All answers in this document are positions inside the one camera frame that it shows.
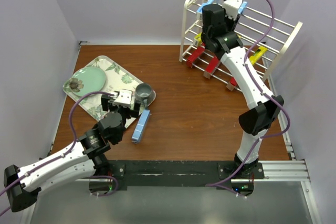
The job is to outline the blue toothpaste box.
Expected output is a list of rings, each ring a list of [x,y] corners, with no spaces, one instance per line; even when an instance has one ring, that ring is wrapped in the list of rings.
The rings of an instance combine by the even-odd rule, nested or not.
[[[205,5],[209,5],[209,4],[218,4],[219,0],[208,0],[204,3],[201,4],[201,6],[198,8],[197,12],[196,12],[196,18],[201,20],[202,19],[202,9]]]
[[[139,117],[139,120],[137,122],[137,125],[134,129],[133,135],[132,135],[132,142],[134,144],[139,144],[141,142],[143,133],[145,131],[145,127],[147,125],[147,122],[150,118],[151,112],[148,109],[144,109]]]
[[[238,9],[238,14],[239,15],[241,15],[244,12],[244,9],[246,8],[246,6],[247,6],[247,2],[243,1],[242,4],[241,4],[241,6]]]

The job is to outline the yellow toothpaste box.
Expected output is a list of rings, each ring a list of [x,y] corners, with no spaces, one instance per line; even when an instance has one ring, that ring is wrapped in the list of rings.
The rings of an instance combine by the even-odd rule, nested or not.
[[[202,34],[202,33],[199,33],[198,35],[196,35],[196,36],[194,37],[193,45],[194,45],[195,47],[198,47],[199,45],[202,44],[201,34]]]
[[[267,51],[266,47],[260,46],[250,57],[249,60],[252,65],[257,63],[262,55]]]

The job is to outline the red toothpaste box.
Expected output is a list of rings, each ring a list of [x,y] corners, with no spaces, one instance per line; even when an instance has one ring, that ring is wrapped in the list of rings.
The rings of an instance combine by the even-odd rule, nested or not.
[[[226,85],[226,88],[230,91],[233,91],[237,87],[237,82],[234,77],[231,77],[228,84]]]
[[[220,61],[215,56],[205,68],[203,72],[203,76],[210,79],[213,73],[215,72],[215,70],[218,68],[219,64],[220,64]]]
[[[192,67],[193,64],[198,60],[198,58],[204,53],[205,48],[204,47],[197,47],[191,55],[188,56],[187,60],[186,60],[186,65],[188,67]]]

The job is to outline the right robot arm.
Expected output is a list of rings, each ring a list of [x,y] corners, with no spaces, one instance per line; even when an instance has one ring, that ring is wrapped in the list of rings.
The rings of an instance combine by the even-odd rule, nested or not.
[[[205,48],[230,71],[248,106],[248,111],[238,118],[243,136],[235,154],[233,172],[239,178],[246,178],[258,162],[261,140],[278,116],[284,99],[274,96],[260,79],[233,30],[234,21],[227,17],[224,8],[218,4],[205,5],[202,22],[201,39]]]

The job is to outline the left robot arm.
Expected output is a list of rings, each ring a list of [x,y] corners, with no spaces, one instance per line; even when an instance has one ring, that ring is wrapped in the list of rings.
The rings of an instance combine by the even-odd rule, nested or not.
[[[54,186],[108,174],[104,153],[122,141],[126,121],[138,117],[141,103],[131,95],[104,92],[101,104],[106,115],[84,135],[75,136],[71,144],[33,164],[11,165],[4,170],[1,194],[7,195],[9,210],[19,212],[30,207]]]

